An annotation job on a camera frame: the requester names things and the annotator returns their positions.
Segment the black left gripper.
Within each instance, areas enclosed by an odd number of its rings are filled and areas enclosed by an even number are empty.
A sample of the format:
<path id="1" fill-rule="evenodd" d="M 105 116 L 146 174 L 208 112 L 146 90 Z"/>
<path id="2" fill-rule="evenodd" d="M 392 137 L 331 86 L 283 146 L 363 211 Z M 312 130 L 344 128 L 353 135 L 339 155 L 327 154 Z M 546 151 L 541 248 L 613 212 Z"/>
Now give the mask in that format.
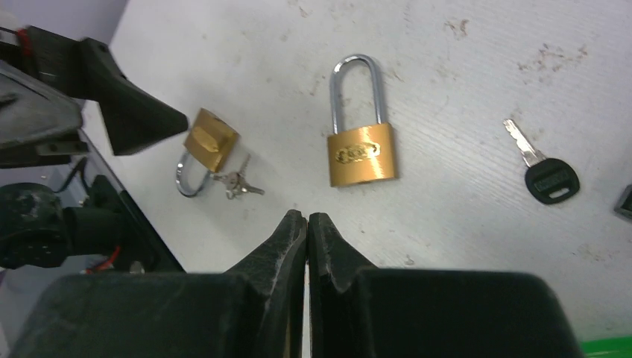
<path id="1" fill-rule="evenodd" d="M 55 166 L 86 154 L 81 108 L 70 82 L 80 78 L 76 41 L 29 25 L 1 28 L 1 167 Z M 78 42 L 86 99 L 98 103 L 113 154 L 137 154 L 189 129 L 179 110 L 140 89 L 109 47 Z"/>

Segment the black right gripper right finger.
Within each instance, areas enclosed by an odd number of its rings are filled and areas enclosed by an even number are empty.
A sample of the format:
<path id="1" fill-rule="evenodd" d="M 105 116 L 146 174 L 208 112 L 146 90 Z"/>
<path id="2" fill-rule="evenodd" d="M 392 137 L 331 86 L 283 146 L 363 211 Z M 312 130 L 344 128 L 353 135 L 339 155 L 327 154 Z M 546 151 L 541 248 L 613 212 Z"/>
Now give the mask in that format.
<path id="1" fill-rule="evenodd" d="M 520 272 L 380 268 L 308 224 L 313 357 L 581 357 L 552 289 Z"/>

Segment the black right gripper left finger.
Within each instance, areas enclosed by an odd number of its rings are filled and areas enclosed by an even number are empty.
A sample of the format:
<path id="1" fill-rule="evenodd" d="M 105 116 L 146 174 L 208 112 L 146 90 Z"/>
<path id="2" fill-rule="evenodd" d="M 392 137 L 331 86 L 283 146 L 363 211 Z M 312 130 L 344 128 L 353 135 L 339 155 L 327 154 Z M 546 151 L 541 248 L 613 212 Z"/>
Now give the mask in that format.
<path id="1" fill-rule="evenodd" d="M 300 357 L 307 222 L 289 210 L 221 274 L 63 277 L 41 295 L 12 357 Z"/>

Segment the long shackle brass padlock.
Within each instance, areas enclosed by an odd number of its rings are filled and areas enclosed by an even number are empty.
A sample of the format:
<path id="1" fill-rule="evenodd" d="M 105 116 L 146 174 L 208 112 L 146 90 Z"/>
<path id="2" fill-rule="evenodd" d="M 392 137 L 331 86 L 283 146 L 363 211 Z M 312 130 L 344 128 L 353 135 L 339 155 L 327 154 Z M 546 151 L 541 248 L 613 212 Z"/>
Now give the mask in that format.
<path id="1" fill-rule="evenodd" d="M 369 70 L 376 122 L 344 131 L 341 126 L 341 91 L 343 67 L 359 61 Z M 327 137 L 329 185 L 351 186 L 399 177 L 394 130 L 387 120 L 381 71 L 366 54 L 351 54 L 340 60 L 329 79 L 332 134 Z"/>

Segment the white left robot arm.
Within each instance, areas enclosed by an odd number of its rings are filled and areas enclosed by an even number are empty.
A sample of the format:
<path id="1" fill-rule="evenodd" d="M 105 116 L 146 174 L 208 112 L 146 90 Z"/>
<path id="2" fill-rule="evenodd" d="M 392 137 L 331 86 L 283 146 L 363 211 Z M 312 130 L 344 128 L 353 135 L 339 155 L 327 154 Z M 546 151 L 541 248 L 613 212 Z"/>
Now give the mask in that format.
<path id="1" fill-rule="evenodd" d="M 80 100 L 94 101 L 116 156 L 185 132 L 186 116 L 135 85 L 107 44 L 34 26 L 1 30 L 1 167 L 72 170 L 54 189 L 1 187 L 1 267 L 55 268 L 97 254 L 86 272 L 180 271 L 130 194 L 106 175 L 88 182 L 91 152 L 80 135 Z"/>

